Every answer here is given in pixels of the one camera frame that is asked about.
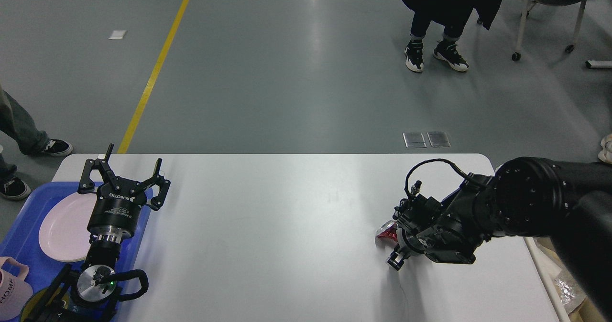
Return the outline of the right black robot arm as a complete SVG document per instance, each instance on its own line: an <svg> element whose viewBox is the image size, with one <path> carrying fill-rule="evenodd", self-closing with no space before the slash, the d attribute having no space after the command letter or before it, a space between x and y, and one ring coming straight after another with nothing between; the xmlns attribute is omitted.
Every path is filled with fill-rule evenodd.
<svg viewBox="0 0 612 322"><path fill-rule="evenodd" d="M605 320L611 320L611 193L609 163L517 157L494 175L467 173L441 201L421 194L422 181L409 170L405 198L380 234L393 233L387 259L400 270L406 259L425 256L435 263L472 265L476 249L494 238L546 237L557 256Z"/></svg>

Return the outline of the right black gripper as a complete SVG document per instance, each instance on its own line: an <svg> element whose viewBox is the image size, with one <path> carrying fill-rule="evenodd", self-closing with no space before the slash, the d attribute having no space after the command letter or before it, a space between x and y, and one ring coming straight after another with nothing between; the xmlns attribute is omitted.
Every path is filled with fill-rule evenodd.
<svg viewBox="0 0 612 322"><path fill-rule="evenodd" d="M409 257L424 254L424 246L417 237L423 227L418 222L413 217L395 217L398 246L395 246L386 261L392 269L400 270Z"/></svg>

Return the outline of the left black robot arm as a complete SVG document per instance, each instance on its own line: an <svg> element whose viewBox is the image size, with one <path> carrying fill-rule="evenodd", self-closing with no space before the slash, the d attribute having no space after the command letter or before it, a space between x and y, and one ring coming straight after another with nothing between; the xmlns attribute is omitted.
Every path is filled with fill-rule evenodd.
<svg viewBox="0 0 612 322"><path fill-rule="evenodd" d="M109 144L101 159L88 159L79 179L77 192L96 196L86 226L90 237L83 265L64 265L40 299L24 306L24 322L109 322L120 302L147 292L144 270L118 270L117 263L122 243L136 235L142 209L158 211L171 183L161 175L162 159L144 181L116 176L109 165L113 147Z"/></svg>

